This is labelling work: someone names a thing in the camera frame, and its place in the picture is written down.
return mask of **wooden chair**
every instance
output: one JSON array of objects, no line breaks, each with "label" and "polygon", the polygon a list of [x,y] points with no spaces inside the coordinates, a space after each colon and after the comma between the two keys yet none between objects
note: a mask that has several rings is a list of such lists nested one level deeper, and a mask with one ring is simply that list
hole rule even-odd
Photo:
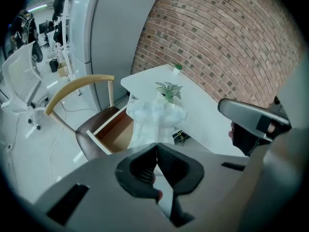
[{"label": "wooden chair", "polygon": [[[72,133],[75,133],[77,143],[88,160],[106,156],[106,153],[102,151],[102,149],[87,135],[86,132],[89,130],[90,132],[94,133],[102,124],[104,124],[109,118],[111,118],[119,111],[118,108],[114,107],[113,102],[113,80],[114,76],[112,75],[98,74],[88,75],[75,79],[66,84],[53,96],[44,112],[46,115],[52,117],[55,121],[60,123],[63,127],[67,128]],[[67,95],[71,94],[75,90],[100,81],[108,81],[108,92],[111,106],[100,111],[99,113],[88,119],[85,123],[83,123],[77,130],[74,130],[54,112],[54,107],[57,105],[58,102],[60,102],[63,98],[65,98]]]}]

